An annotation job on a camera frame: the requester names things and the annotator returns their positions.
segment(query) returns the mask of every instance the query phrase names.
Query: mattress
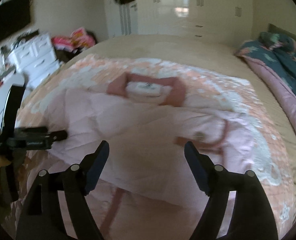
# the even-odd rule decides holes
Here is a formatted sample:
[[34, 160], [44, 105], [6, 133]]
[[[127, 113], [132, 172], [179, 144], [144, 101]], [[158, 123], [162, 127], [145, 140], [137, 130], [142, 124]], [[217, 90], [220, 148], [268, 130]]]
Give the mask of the mattress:
[[[232, 48], [219, 44], [202, 43], [166, 35], [131, 35], [118, 37], [102, 42], [78, 55], [45, 82], [49, 82], [59, 72], [69, 68], [79, 59], [91, 53], [110, 58], [160, 58], [250, 81], [258, 98], [264, 104], [267, 113], [274, 122], [277, 131], [280, 133], [288, 153], [295, 189], [295, 210], [291, 219], [293, 221], [296, 220], [296, 135], [272, 93], [248, 68], [246, 63], [233, 56], [234, 50]], [[37, 92], [38, 89], [36, 89], [23, 104], [29, 104], [29, 100]], [[51, 170], [55, 170], [54, 166], [56, 166], [56, 163], [59, 163], [59, 161], [55, 159], [51, 161], [49, 158], [46, 162], [43, 162], [44, 165], [42, 165], [42, 168], [48, 167], [51, 172]], [[35, 175], [36, 174], [30, 174], [29, 178], [34, 179]]]

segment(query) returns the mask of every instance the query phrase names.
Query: clothing tag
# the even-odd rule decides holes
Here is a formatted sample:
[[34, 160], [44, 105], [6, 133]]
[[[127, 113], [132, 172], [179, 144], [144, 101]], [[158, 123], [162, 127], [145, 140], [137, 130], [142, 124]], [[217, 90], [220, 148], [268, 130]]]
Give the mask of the clothing tag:
[[147, 82], [137, 82], [135, 93], [144, 94], [150, 97], [159, 97], [161, 96], [161, 85], [147, 83]]

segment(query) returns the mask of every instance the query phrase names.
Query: drawer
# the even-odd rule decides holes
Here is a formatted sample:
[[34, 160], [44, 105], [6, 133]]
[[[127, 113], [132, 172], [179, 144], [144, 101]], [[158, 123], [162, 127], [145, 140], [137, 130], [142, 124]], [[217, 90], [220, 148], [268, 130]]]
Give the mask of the drawer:
[[39, 57], [36, 61], [24, 67], [21, 71], [28, 77], [28, 80], [35, 79], [40, 73], [44, 72], [49, 68], [56, 60], [56, 55], [53, 50], [51, 50], [46, 55]]
[[59, 67], [60, 66], [58, 61], [52, 63], [49, 66], [49, 68], [46, 71], [44, 71], [41, 75], [39, 75], [36, 79], [29, 81], [27, 87], [31, 89], [37, 88], [37, 86], [39, 86], [47, 77], [53, 74]]
[[50, 50], [53, 50], [50, 36], [48, 34], [41, 35], [34, 39], [33, 47], [35, 50], [35, 55], [41, 57], [44, 54], [48, 53]]
[[36, 55], [32, 43], [20, 46], [9, 55], [10, 62], [16, 65], [18, 68], [24, 68], [35, 59]]

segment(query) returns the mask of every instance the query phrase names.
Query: white wardrobe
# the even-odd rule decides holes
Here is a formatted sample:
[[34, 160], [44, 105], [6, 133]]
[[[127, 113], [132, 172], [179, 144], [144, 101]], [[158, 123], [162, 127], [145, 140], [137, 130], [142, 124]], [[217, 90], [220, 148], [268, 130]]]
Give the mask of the white wardrobe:
[[136, 3], [139, 34], [177, 35], [232, 47], [251, 37], [252, 0], [136, 0]]

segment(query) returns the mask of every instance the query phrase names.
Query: cabinet door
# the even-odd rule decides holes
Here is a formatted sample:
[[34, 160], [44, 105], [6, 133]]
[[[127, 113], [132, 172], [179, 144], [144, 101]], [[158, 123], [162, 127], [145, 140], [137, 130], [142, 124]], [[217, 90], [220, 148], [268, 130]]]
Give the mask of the cabinet door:
[[138, 33], [158, 33], [157, 0], [137, 0], [138, 7]]

